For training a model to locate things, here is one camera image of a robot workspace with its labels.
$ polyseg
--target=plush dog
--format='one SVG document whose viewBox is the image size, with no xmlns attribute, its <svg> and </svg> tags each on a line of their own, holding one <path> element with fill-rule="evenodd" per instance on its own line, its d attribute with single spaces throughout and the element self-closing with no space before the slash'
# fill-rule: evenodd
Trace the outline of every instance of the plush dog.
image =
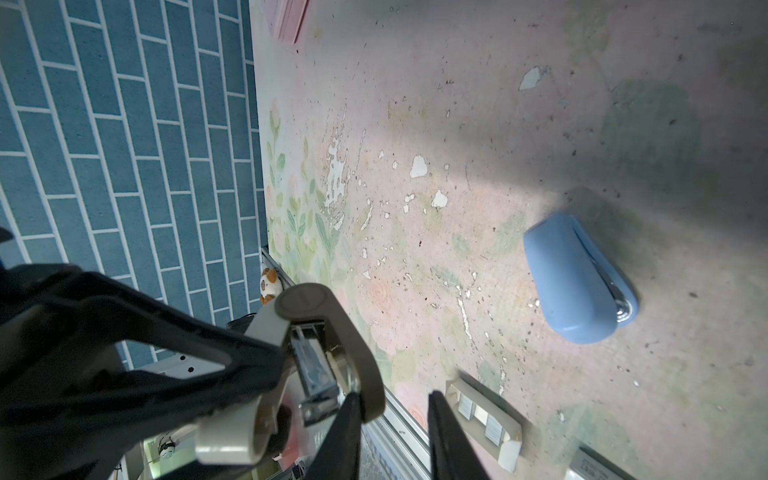
<svg viewBox="0 0 768 480">
<path fill-rule="evenodd" d="M 261 304 L 267 305 L 270 300 L 283 292 L 283 284 L 274 268 L 265 268 L 261 273 Z"/>
</svg>

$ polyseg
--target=peeling paint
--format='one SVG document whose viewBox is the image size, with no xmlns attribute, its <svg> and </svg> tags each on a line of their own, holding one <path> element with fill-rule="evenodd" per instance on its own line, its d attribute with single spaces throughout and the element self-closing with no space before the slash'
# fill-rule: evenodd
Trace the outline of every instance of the peeling paint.
<svg viewBox="0 0 768 480">
<path fill-rule="evenodd" d="M 427 162 L 421 155 L 416 155 L 413 158 L 413 165 L 411 166 L 411 178 L 423 177 L 427 174 Z"/>
<path fill-rule="evenodd" d="M 368 227 L 368 223 L 370 223 L 370 221 L 371 221 L 371 216 L 373 215 L 373 202 L 371 202 L 371 199 L 370 199 L 370 198 L 368 199 L 368 205 L 370 205 L 370 208 L 368 209 L 368 214 L 366 215 L 366 221 L 364 221 L 364 222 L 362 223 L 362 227 L 360 227 L 360 231 L 361 231 L 361 232 L 362 232 L 363 230 L 365 230 L 365 229 L 366 229 L 366 227 Z"/>
<path fill-rule="evenodd" d="M 337 200 L 344 196 L 345 182 L 343 180 L 345 161 L 339 160 L 339 138 L 334 137 L 331 145 L 328 146 L 327 160 L 330 162 L 328 177 L 326 179 L 326 202 L 325 206 L 330 207 Z"/>
<path fill-rule="evenodd" d="M 440 190 L 437 190 L 437 193 L 435 194 L 435 198 L 432 199 L 432 206 L 434 208 L 445 208 L 445 206 L 448 205 L 448 197 L 445 196 L 443 192 Z"/>
<path fill-rule="evenodd" d="M 469 319 L 467 319 L 467 311 L 464 310 L 464 302 L 462 302 L 461 298 L 458 298 L 458 307 L 462 309 L 462 320 L 464 321 L 464 333 L 467 334 L 467 338 L 469 341 L 472 341 L 472 334 L 469 332 Z"/>
<path fill-rule="evenodd" d="M 523 81 L 520 82 L 520 88 L 518 90 L 523 91 L 533 88 L 539 80 L 541 80 L 541 71 L 538 67 L 533 67 L 531 70 L 528 70 L 528 73 L 525 74 L 525 76 L 523 76 Z"/>
</svg>

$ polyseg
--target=white grout line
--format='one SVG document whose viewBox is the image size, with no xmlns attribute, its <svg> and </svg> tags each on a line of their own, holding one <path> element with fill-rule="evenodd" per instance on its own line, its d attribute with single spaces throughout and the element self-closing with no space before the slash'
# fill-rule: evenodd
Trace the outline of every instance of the white grout line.
<svg viewBox="0 0 768 480">
<path fill-rule="evenodd" d="M 0 0 L 0 7 L 12 8 L 14 10 L 19 10 L 21 8 L 15 3 L 7 2 L 6 0 Z"/>
<path fill-rule="evenodd" d="M 128 351 L 128 344 L 123 340 L 121 342 L 123 344 L 123 354 L 125 355 L 125 361 L 128 364 L 128 369 L 133 370 L 134 369 L 134 360 L 131 358 L 131 352 Z"/>
<path fill-rule="evenodd" d="M 66 63 L 58 63 L 57 61 L 41 61 L 40 64 L 44 67 L 60 68 L 61 70 L 77 71 L 78 69 L 74 65 Z"/>
<path fill-rule="evenodd" d="M 85 25 L 86 27 L 101 28 L 101 24 L 100 23 L 89 22 L 88 20 L 83 20 L 82 18 L 68 17 L 67 20 L 69 20 L 70 23 L 76 23 L 78 25 Z"/>
<path fill-rule="evenodd" d="M 67 13 L 67 5 L 65 4 L 65 0 L 58 0 L 59 8 L 61 9 L 61 14 L 64 16 L 64 18 L 71 17 L 68 16 Z M 96 125 L 96 116 L 93 111 L 93 104 L 91 103 L 91 94 L 88 93 L 88 89 L 86 88 L 85 83 L 85 75 L 83 74 L 83 66 L 80 62 L 80 54 L 78 53 L 77 48 L 75 48 L 74 43 L 74 35 L 72 34 L 72 25 L 70 22 L 64 22 L 65 29 L 67 31 L 67 39 L 69 40 L 69 45 L 72 51 L 72 58 L 74 59 L 74 66 L 77 68 L 78 71 L 78 83 L 81 86 L 82 94 L 83 94 L 83 100 L 85 102 L 85 111 L 88 113 L 88 121 L 91 123 L 91 133 L 94 136 L 94 142 L 96 143 L 96 151 L 98 152 L 98 159 L 101 161 L 101 171 L 104 175 L 104 182 L 107 184 L 107 192 L 109 194 L 109 201 L 112 206 L 112 213 L 114 215 L 115 221 L 118 224 L 118 229 L 120 230 L 120 242 L 123 247 L 123 253 L 125 254 L 125 261 L 128 264 L 128 271 L 131 273 L 131 284 L 133 287 L 138 290 L 137 283 L 136 283 L 136 275 L 134 272 L 134 263 L 131 259 L 131 252 L 128 250 L 128 243 L 125 239 L 125 229 L 123 228 L 123 219 L 120 217 L 120 211 L 118 209 L 118 201 L 115 196 L 114 188 L 112 187 L 112 178 L 109 175 L 109 169 L 107 168 L 107 161 L 104 156 L 104 146 L 101 144 L 101 136 L 98 134 L 98 126 Z M 134 368 L 134 361 L 131 358 L 131 353 L 128 351 L 128 345 L 125 341 L 122 342 L 123 344 L 123 351 L 125 353 L 125 358 L 128 361 L 128 368 L 133 369 Z"/>
<path fill-rule="evenodd" d="M 219 13 L 219 5 L 218 5 L 217 2 L 214 2 L 214 13 L 216 14 L 217 18 L 225 18 L 225 17 L 223 17 Z M 240 33 L 240 58 L 242 58 L 244 60 L 245 59 L 245 53 L 244 53 L 244 50 L 243 50 L 243 26 L 240 23 L 240 21 L 236 21 L 236 23 L 239 25 L 238 30 L 239 30 L 239 33 Z M 217 40 L 219 41 L 219 51 L 223 52 L 224 51 L 224 49 L 223 49 L 223 42 L 221 40 L 221 22 L 219 22 L 219 21 L 216 22 L 216 37 L 217 37 Z M 220 65 L 221 65 L 221 71 L 225 72 L 226 69 L 224 68 L 224 56 L 223 55 L 221 55 L 221 57 L 219 57 L 219 61 L 220 61 Z M 231 117 L 230 117 L 230 102 L 227 100 L 227 79 L 226 79 L 226 74 L 224 75 L 224 78 L 223 78 L 223 81 L 222 81 L 221 90 L 222 90 L 222 93 L 224 94 L 224 112 L 227 114 L 227 125 L 229 125 L 231 123 L 231 120 L 230 120 Z M 245 67 L 244 66 L 243 66 L 243 90 L 244 91 L 248 91 L 248 83 L 247 83 L 246 76 L 245 76 Z M 245 99 L 245 107 L 246 107 L 245 113 L 246 113 L 246 118 L 247 118 L 248 117 L 248 99 L 247 98 Z M 227 130 L 227 136 L 229 137 L 229 140 L 230 140 L 230 152 L 232 154 L 232 158 L 234 158 L 235 157 L 235 149 L 234 149 L 234 144 L 233 144 L 233 140 L 232 140 L 232 130 Z M 249 137 L 248 145 L 250 146 L 250 135 L 248 135 L 248 137 Z M 237 176 L 235 174 L 234 162 L 231 162 L 231 165 L 232 165 L 232 181 L 233 181 L 233 184 L 234 184 L 234 193 L 235 193 L 235 211 L 237 212 L 237 218 L 240 218 L 240 193 L 239 193 L 239 191 L 237 189 Z M 243 242 L 243 226 L 242 226 L 242 224 L 240 223 L 239 220 L 237 221 L 237 236 L 239 237 L 239 240 L 240 240 L 240 262 L 241 262 L 242 267 L 243 267 L 243 278 L 244 278 L 243 281 L 245 282 L 245 296 L 246 296 L 246 303 L 247 303 L 248 291 L 249 291 L 248 290 L 248 270 L 245 267 L 245 257 L 243 257 L 243 253 L 245 253 L 245 243 Z M 230 305 L 232 305 L 231 294 L 230 294 Z"/>
<path fill-rule="evenodd" d="M 192 8 L 189 8 L 188 11 L 189 11 L 189 14 L 190 14 L 190 25 L 192 27 L 193 47 L 195 49 L 197 49 L 197 33 L 195 31 L 195 25 L 194 25 L 194 14 L 192 13 Z M 178 112 L 178 115 L 179 115 L 180 128 L 181 128 L 181 143 L 182 143 L 182 146 L 184 147 L 184 157 L 187 159 L 187 166 L 189 166 L 189 155 L 190 155 L 190 153 L 189 153 L 189 149 L 187 148 L 187 131 L 186 131 L 186 128 L 184 126 L 184 116 L 182 115 L 182 112 L 181 112 L 181 99 L 180 99 L 180 94 L 179 94 L 179 87 L 180 87 L 180 85 L 179 85 L 179 82 L 178 82 L 178 78 L 176 76 L 176 63 L 175 63 L 175 60 L 174 60 L 174 53 L 173 53 L 173 48 L 172 48 L 173 47 L 173 45 L 172 45 L 173 41 L 170 38 L 170 29 L 168 27 L 168 13 L 167 13 L 167 8 L 166 8 L 166 4 L 165 3 L 163 3 L 163 8 L 161 8 L 161 13 L 162 13 L 162 16 L 163 16 L 163 28 L 165 30 L 165 38 L 168 39 L 168 57 L 169 57 L 169 60 L 170 60 L 170 77 L 171 77 L 171 80 L 174 83 L 174 95 L 176 97 L 176 109 L 177 109 L 177 112 Z M 197 79 L 198 79 L 198 81 L 202 81 L 203 75 L 202 75 L 202 73 L 200 71 L 200 61 L 197 58 L 197 55 L 195 55 L 195 63 L 197 64 Z M 206 118 L 205 95 L 203 95 L 202 90 L 200 90 L 200 102 L 201 102 L 200 106 L 201 106 L 201 108 L 203 110 L 203 121 L 205 123 L 205 118 Z M 206 141 L 207 141 L 207 144 L 208 144 L 208 157 L 211 157 L 210 137 L 208 136 L 207 132 L 206 132 L 206 137 L 207 137 Z M 199 243 L 199 247 L 200 247 L 200 260 L 204 263 L 203 264 L 203 277 L 205 278 L 206 286 L 209 286 L 210 285 L 210 279 L 208 278 L 208 269 L 205 267 L 205 250 L 203 249 L 203 232 L 202 232 L 202 230 L 200 228 L 200 214 L 197 212 L 197 202 L 196 202 L 196 199 L 195 199 L 195 196 L 194 196 L 194 182 L 192 181 L 192 169 L 191 168 L 187 168 L 187 179 L 189 180 L 190 190 L 193 193 L 192 196 L 191 196 L 192 211 L 194 212 L 195 227 L 197 228 L 197 239 L 198 239 L 198 243 Z M 226 264 L 225 264 L 225 266 L 224 266 L 225 274 L 226 274 L 226 271 L 227 271 L 227 267 L 226 267 Z M 210 309 L 209 310 L 210 311 L 210 322 L 211 322 L 211 324 L 216 325 L 216 319 L 214 318 L 214 300 L 213 300 L 213 297 L 211 296 L 210 289 L 207 289 L 207 292 L 208 292 L 208 308 Z M 189 288 L 187 288 L 187 302 L 189 302 L 189 304 L 190 304 L 190 312 L 192 312 L 192 299 L 190 297 Z"/>
<path fill-rule="evenodd" d="M 5 218 L 8 219 L 8 227 L 11 229 L 11 233 L 13 233 L 14 239 L 18 239 L 21 234 L 18 231 L 16 219 L 13 217 L 13 213 L 11 212 L 11 205 L 8 203 L 8 199 L 5 198 L 5 191 L 2 188 L 0 188 L 0 210 L 5 213 Z M 32 260 L 29 257 L 29 252 L 27 251 L 27 246 L 24 245 L 24 242 L 20 240 L 15 240 L 15 242 L 18 245 L 18 249 L 22 252 L 22 260 L 24 260 L 24 263 L 32 263 Z"/>
<path fill-rule="evenodd" d="M 49 114 L 51 113 L 50 108 L 43 108 L 43 107 L 22 107 L 22 106 L 16 106 L 16 111 L 29 111 L 31 113 L 35 114 Z"/>
<path fill-rule="evenodd" d="M 134 31 L 136 32 L 138 38 L 142 38 L 141 33 L 139 31 L 138 15 L 136 13 L 136 4 L 134 0 L 131 0 L 131 15 L 133 16 L 133 19 L 134 19 Z M 156 39 L 153 37 L 147 37 L 147 40 L 157 41 L 159 39 Z M 166 45 L 166 48 L 170 49 L 167 41 L 163 40 L 163 41 L 159 41 L 158 43 Z M 176 225 L 176 212 L 174 211 L 174 202 L 170 197 L 170 185 L 168 183 L 168 172 L 165 167 L 165 156 L 163 154 L 163 146 L 160 142 L 160 129 L 158 128 L 158 125 L 160 122 L 157 119 L 157 113 L 154 110 L 154 96 L 152 95 L 152 85 L 149 81 L 147 59 L 146 59 L 146 56 L 144 55 L 144 45 L 142 45 L 141 40 L 137 40 L 137 46 L 139 49 L 139 59 L 141 60 L 141 72 L 144 75 L 144 78 L 146 79 L 145 86 L 147 88 L 147 97 L 149 100 L 150 116 L 152 117 L 152 128 L 154 130 L 155 146 L 157 147 L 157 152 L 159 153 L 159 156 L 157 157 L 157 159 L 160 161 L 160 171 L 163 175 L 163 189 L 165 190 L 165 201 L 168 204 L 168 209 L 169 209 L 168 211 L 170 214 L 170 223 L 163 223 L 161 225 L 151 225 L 150 230 L 160 226 L 173 227 L 174 240 L 176 242 L 176 254 L 179 259 L 179 268 L 181 270 L 181 280 L 182 280 L 182 283 L 184 284 L 184 290 L 186 291 L 189 289 L 189 285 L 187 284 L 187 268 L 184 265 L 184 256 L 181 253 L 181 242 L 179 241 L 179 231 Z M 170 57 L 169 61 L 173 61 L 173 58 L 171 56 L 172 54 L 170 51 L 168 52 L 168 55 Z M 187 307 L 189 308 L 190 315 L 193 315 L 194 313 L 192 312 L 192 301 L 189 298 L 189 296 L 187 296 Z"/>
<path fill-rule="evenodd" d="M 113 115 L 113 114 L 94 114 L 94 118 L 99 118 L 102 120 L 122 120 L 122 115 Z"/>
<path fill-rule="evenodd" d="M 242 38 L 243 40 L 240 43 L 240 49 L 241 49 L 240 56 L 243 59 L 245 59 L 245 49 L 246 48 L 250 48 L 251 49 L 251 53 L 253 53 L 253 42 L 252 42 L 251 45 L 245 45 L 245 36 L 243 35 L 243 25 L 244 25 L 244 22 L 241 22 L 240 23 L 240 38 Z M 253 38 L 253 26 L 252 25 L 251 25 L 251 38 Z M 249 60 L 245 60 L 245 63 L 246 63 L 246 65 L 254 65 L 253 61 L 249 61 Z M 246 122 L 248 123 L 248 131 L 249 131 L 249 134 L 248 134 L 248 148 L 249 148 L 248 152 L 250 154 L 251 164 L 253 165 L 252 171 L 251 171 L 251 175 L 250 175 L 250 184 L 251 184 L 251 186 L 253 188 L 253 206 L 254 206 L 255 212 L 256 212 L 256 239 L 259 242 L 259 251 L 261 251 L 261 248 L 263 247 L 263 242 L 266 241 L 266 239 L 261 238 L 261 219 L 259 218 L 259 192 L 263 191 L 263 189 L 256 188 L 256 175 L 261 175 L 263 177 L 263 172 L 253 171 L 253 170 L 256 170 L 256 168 L 255 168 L 256 158 L 254 158 L 254 156 L 253 156 L 253 135 L 251 135 L 250 132 L 259 133 L 259 129 L 258 128 L 253 128 L 253 125 L 250 123 L 251 111 L 250 111 L 250 101 L 249 100 L 250 100 L 251 93 L 248 91 L 248 68 L 245 65 L 243 66 L 243 85 L 245 87 L 245 118 L 246 118 Z M 247 278 L 247 271 L 245 270 L 245 257 L 243 257 L 243 271 L 245 272 L 245 275 L 246 275 L 246 278 Z M 259 255 L 259 271 L 260 272 L 264 271 L 264 263 L 263 263 L 263 261 L 261 259 L 261 255 Z"/>
<path fill-rule="evenodd" d="M 64 244 L 61 242 L 61 237 L 58 234 L 58 229 L 56 227 L 56 223 L 53 220 L 53 213 L 51 212 L 51 205 L 50 203 L 45 199 L 45 190 L 43 190 L 43 184 L 40 180 L 40 173 L 38 172 L 38 168 L 35 165 L 35 159 L 32 157 L 32 152 L 29 147 L 29 141 L 27 139 L 27 134 L 24 132 L 24 128 L 22 127 L 22 119 L 18 114 L 18 110 L 16 109 L 16 103 L 13 100 L 13 97 L 11 96 L 11 89 L 8 86 L 8 80 L 5 77 L 5 68 L 2 64 L 0 64 L 0 84 L 2 84 L 3 93 L 5 94 L 5 98 L 8 102 L 8 109 L 11 111 L 11 117 L 13 118 L 13 123 L 16 126 L 16 131 L 18 132 L 19 139 L 22 141 L 22 147 L 24 148 L 24 152 L 26 153 L 26 159 L 27 163 L 29 165 L 29 170 L 31 171 L 32 178 L 35 182 L 35 188 L 37 189 L 37 194 L 40 197 L 42 204 L 43 204 L 43 210 L 45 211 L 45 217 L 48 219 L 48 224 L 51 226 L 51 229 L 53 230 L 53 234 L 56 238 L 56 247 L 58 248 L 58 252 L 61 255 L 61 260 L 65 263 L 68 262 L 67 254 L 64 252 Z M 8 217 L 10 219 L 11 224 L 13 224 L 15 221 L 13 220 L 14 217 L 11 215 Z M 16 230 L 13 232 L 14 234 L 18 235 L 20 232 Z M 25 246 L 22 245 L 22 242 L 18 242 L 21 249 L 22 249 L 22 255 L 27 251 Z M 25 255 L 25 261 L 29 262 L 29 254 L 26 253 Z"/>
<path fill-rule="evenodd" d="M 54 238 L 53 233 L 40 233 L 38 235 L 22 235 L 19 237 L 21 240 L 40 240 L 43 238 Z"/>
<path fill-rule="evenodd" d="M 115 74 L 115 76 L 121 80 L 135 80 L 135 81 L 144 81 L 143 77 L 139 77 L 137 75 L 129 75 L 125 73 L 118 73 Z"/>
<path fill-rule="evenodd" d="M 240 20 L 238 20 L 237 18 L 230 17 L 229 15 L 225 15 L 223 13 L 220 13 L 217 16 L 219 18 L 223 18 L 224 20 L 229 20 L 230 22 L 240 23 Z"/>
<path fill-rule="evenodd" d="M 107 22 L 106 22 L 106 20 L 104 18 L 104 6 L 101 4 L 101 0 L 97 0 L 96 1 L 96 11 L 98 12 L 99 21 L 102 24 L 106 25 Z M 134 17 L 134 24 L 135 24 L 136 21 L 137 21 L 136 20 L 136 12 L 132 11 L 131 15 Z M 114 55 L 112 53 L 112 43 L 111 43 L 111 40 L 109 38 L 108 30 L 106 28 L 104 28 L 102 30 L 102 32 L 104 34 L 104 45 L 105 45 L 106 50 L 107 50 L 107 60 L 108 60 L 108 63 L 109 63 L 109 68 L 110 68 L 110 70 L 112 72 L 112 77 L 113 77 L 112 81 L 113 81 L 113 84 L 114 84 L 114 90 L 115 90 L 115 93 L 118 96 L 118 107 L 120 109 L 120 116 L 123 119 L 125 119 L 126 118 L 125 103 L 123 101 L 123 92 L 120 89 L 120 82 L 117 79 L 117 72 L 118 71 L 117 71 L 117 68 L 115 67 L 115 64 L 114 64 Z M 160 272 L 160 260 L 159 260 L 159 258 L 157 256 L 157 248 L 155 247 L 155 244 L 154 244 L 154 233 L 153 233 L 153 231 L 151 229 L 151 226 L 150 226 L 150 223 L 149 223 L 149 212 L 147 210 L 147 201 L 144 199 L 144 187 L 141 184 L 141 176 L 139 175 L 138 163 L 136 161 L 136 151 L 134 150 L 134 142 L 132 141 L 131 132 L 130 132 L 130 129 L 128 127 L 128 122 L 126 120 L 123 120 L 123 130 L 125 132 L 125 138 L 126 138 L 127 145 L 128 145 L 128 153 L 131 156 L 131 166 L 133 167 L 134 178 L 136 180 L 136 187 L 138 189 L 138 199 L 139 199 L 139 204 L 141 205 L 141 212 L 144 215 L 144 224 L 145 224 L 145 226 L 147 228 L 147 233 L 148 233 L 148 236 L 149 236 L 150 252 L 152 254 L 152 259 L 154 261 L 154 267 L 155 267 L 156 274 L 157 274 L 157 281 L 159 283 L 160 292 L 161 292 L 163 298 L 167 298 L 167 294 L 165 293 L 165 281 L 163 279 L 162 273 Z"/>
<path fill-rule="evenodd" d="M 204 53 L 206 55 L 213 55 L 214 57 L 218 57 L 219 56 L 219 52 L 218 51 L 206 50 L 205 48 L 198 48 L 197 49 L 197 53 Z"/>
</svg>

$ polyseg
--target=blue brick-pattern wallpaper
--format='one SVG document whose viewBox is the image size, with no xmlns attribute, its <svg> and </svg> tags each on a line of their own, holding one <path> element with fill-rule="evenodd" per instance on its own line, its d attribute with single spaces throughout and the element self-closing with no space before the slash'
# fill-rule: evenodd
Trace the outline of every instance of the blue brick-pattern wallpaper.
<svg viewBox="0 0 768 480">
<path fill-rule="evenodd" d="M 0 0 L 4 265 L 76 263 L 218 326 L 258 310 L 250 38 L 247 0 Z"/>
</svg>

